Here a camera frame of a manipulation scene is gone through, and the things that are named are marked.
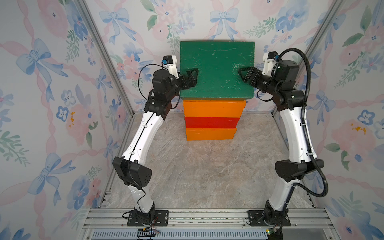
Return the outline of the red shoebox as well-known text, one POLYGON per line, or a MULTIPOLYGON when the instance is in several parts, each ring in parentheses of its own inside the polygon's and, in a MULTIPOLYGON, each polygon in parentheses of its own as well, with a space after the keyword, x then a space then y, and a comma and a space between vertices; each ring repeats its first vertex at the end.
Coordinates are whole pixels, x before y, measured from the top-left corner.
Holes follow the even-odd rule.
POLYGON ((185 117, 186 128, 235 129, 240 118, 185 117))

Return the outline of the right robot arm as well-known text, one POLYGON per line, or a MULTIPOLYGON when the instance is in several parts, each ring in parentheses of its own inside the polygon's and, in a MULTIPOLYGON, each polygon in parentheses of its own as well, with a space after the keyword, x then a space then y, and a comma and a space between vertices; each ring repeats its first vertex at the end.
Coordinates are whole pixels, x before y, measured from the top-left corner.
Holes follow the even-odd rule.
POLYGON ((316 159, 310 137, 303 129, 307 125, 303 106, 305 94, 294 87, 299 66, 290 60, 267 60, 263 71, 247 67, 240 68, 238 73, 244 83, 272 96, 286 129, 289 158, 275 163, 277 184, 263 214, 255 217, 270 226, 282 224, 288 215, 288 203, 295 187, 306 174, 324 166, 322 160, 316 159))

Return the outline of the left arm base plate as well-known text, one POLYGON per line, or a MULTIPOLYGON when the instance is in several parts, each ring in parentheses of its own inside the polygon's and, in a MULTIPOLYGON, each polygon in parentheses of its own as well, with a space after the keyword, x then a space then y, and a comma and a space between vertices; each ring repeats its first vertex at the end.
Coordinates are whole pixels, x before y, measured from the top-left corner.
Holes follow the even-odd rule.
POLYGON ((127 220, 128 227, 167 227, 169 211, 153 210, 149 213, 141 213, 138 210, 132 210, 127 220))

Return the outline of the green shoebox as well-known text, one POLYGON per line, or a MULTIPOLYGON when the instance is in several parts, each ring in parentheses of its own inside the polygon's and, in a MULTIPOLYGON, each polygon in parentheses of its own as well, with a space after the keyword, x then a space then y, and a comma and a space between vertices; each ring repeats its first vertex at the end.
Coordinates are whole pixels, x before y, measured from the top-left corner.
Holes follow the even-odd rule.
POLYGON ((197 84, 181 91, 187 100, 248 100, 254 88, 244 83, 239 69, 253 67, 254 42, 184 41, 180 43, 180 71, 198 69, 197 84))

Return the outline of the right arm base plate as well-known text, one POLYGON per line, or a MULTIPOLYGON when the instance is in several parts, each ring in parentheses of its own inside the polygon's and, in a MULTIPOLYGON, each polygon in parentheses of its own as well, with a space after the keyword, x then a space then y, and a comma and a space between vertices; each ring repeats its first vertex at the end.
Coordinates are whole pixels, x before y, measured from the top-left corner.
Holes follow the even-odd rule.
POLYGON ((251 227, 278 227, 281 223, 283 223, 284 227, 290 227, 291 222, 288 217, 288 212, 289 210, 287 209, 284 212, 284 216, 282 216, 282 212, 279 211, 267 211, 265 213, 264 210, 248 210, 248 224, 251 227))

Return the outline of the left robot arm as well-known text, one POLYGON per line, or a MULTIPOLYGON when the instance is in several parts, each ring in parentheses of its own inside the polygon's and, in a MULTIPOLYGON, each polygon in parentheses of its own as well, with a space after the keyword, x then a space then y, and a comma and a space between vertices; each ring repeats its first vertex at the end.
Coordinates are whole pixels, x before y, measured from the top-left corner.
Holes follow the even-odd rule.
POLYGON ((198 74, 198 69, 188 70, 185 75, 167 69, 155 71, 153 89, 149 92, 140 126, 127 150, 113 160, 118 177, 128 186, 135 202, 128 216, 134 225, 147 227, 156 219, 155 202, 146 189, 152 177, 152 170, 145 167, 147 154, 157 131, 173 108, 172 99, 179 97, 181 90, 195 87, 198 74))

